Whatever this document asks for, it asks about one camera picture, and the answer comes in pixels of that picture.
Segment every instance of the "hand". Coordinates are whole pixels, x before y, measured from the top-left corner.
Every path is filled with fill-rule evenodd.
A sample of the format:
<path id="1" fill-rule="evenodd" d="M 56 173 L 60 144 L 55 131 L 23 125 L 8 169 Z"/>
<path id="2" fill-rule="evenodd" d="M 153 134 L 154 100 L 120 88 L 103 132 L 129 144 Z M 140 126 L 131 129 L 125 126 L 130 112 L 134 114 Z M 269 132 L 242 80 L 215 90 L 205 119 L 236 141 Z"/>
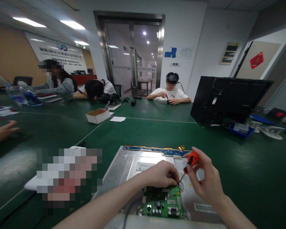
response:
<path id="1" fill-rule="evenodd" d="M 167 186 L 176 186 L 179 183 L 179 174 L 175 166 L 167 161 L 160 161 L 140 174 L 143 177 L 145 186 L 156 188 L 166 188 Z"/>
<path id="2" fill-rule="evenodd" d="M 180 102 L 179 102 L 179 99 L 170 99 L 170 100 L 168 100 L 168 102 L 169 102 L 170 104 L 172 104 L 172 105 L 177 105 L 177 104 L 180 103 Z"/>
<path id="3" fill-rule="evenodd" d="M 16 121 L 9 122 L 9 124 L 0 127 L 0 142 L 5 141 L 11 135 L 11 133 L 19 130 L 19 128 L 11 128 L 17 124 Z"/>
<path id="4" fill-rule="evenodd" d="M 167 94 L 165 92 L 160 92 L 158 93 L 158 97 L 162 97 L 165 99 L 165 97 L 167 98 Z"/>
<path id="5" fill-rule="evenodd" d="M 213 207 L 221 205 L 226 199 L 226 195 L 222 190 L 218 170 L 204 152 L 195 147 L 192 147 L 192 149 L 198 154 L 199 160 L 194 168 L 187 164 L 187 171 L 196 194 Z M 204 179 L 202 181 L 197 180 L 196 172 L 198 169 L 204 170 Z"/>

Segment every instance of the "phone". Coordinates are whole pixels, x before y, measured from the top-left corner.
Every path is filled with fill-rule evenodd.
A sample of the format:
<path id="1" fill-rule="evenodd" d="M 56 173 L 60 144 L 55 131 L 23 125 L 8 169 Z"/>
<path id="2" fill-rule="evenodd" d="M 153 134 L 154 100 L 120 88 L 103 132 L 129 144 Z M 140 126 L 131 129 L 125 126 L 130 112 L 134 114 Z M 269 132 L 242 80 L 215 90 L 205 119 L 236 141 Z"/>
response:
<path id="1" fill-rule="evenodd" d="M 54 103 L 54 102 L 57 102 L 57 101 L 60 101 L 60 100 L 63 100 L 64 98 L 55 98 L 55 99 L 52 99 L 52 100 L 48 100 L 48 101 L 45 101 L 45 103 Z"/>

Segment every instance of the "white shirt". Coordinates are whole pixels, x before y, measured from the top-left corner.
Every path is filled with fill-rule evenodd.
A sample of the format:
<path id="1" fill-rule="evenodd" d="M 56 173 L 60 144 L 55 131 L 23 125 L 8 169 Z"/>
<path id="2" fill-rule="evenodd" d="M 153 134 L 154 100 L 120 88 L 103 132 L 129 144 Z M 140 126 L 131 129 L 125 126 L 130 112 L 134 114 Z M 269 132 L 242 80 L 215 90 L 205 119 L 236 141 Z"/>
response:
<path id="1" fill-rule="evenodd" d="M 151 94 L 157 94 L 164 91 L 167 93 L 168 99 L 185 99 L 188 98 L 188 96 L 179 88 L 175 88 L 173 91 L 168 91 L 163 88 L 157 88 L 154 90 Z M 162 98 L 162 97 L 156 97 L 154 100 L 167 100 L 167 98 Z"/>
<path id="2" fill-rule="evenodd" d="M 112 84 L 110 81 L 108 81 L 108 80 L 104 80 L 104 81 L 105 81 L 104 93 L 108 93 L 108 94 L 116 93 L 113 84 Z M 86 93 L 85 85 L 83 85 L 83 86 L 79 89 L 79 91 L 81 91 L 81 92 L 83 92 L 83 93 L 84 93 L 84 92 Z"/>

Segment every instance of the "red diamond decoration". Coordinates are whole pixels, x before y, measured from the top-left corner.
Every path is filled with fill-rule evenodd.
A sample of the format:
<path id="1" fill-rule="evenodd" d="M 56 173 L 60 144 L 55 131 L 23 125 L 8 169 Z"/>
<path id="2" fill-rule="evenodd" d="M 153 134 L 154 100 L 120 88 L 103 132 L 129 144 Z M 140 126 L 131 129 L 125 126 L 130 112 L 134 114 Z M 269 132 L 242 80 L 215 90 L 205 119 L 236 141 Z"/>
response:
<path id="1" fill-rule="evenodd" d="M 264 62 L 263 52 L 260 52 L 259 54 L 257 54 L 255 57 L 253 57 L 250 60 L 251 68 L 255 69 L 257 66 L 259 66 L 263 62 Z"/>

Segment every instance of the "orange screwdriver handle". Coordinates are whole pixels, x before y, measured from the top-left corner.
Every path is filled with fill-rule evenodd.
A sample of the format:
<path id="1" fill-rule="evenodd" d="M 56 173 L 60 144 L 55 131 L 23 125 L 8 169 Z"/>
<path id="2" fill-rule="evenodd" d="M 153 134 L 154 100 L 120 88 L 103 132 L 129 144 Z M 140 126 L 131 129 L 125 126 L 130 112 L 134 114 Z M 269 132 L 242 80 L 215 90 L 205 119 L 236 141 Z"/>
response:
<path id="1" fill-rule="evenodd" d="M 187 163 L 193 167 L 194 165 L 196 165 L 197 161 L 199 159 L 199 156 L 197 153 L 195 153 L 194 151 L 191 152 L 190 156 L 188 156 L 187 158 Z M 183 169 L 184 173 L 187 174 L 187 167 L 184 167 Z"/>

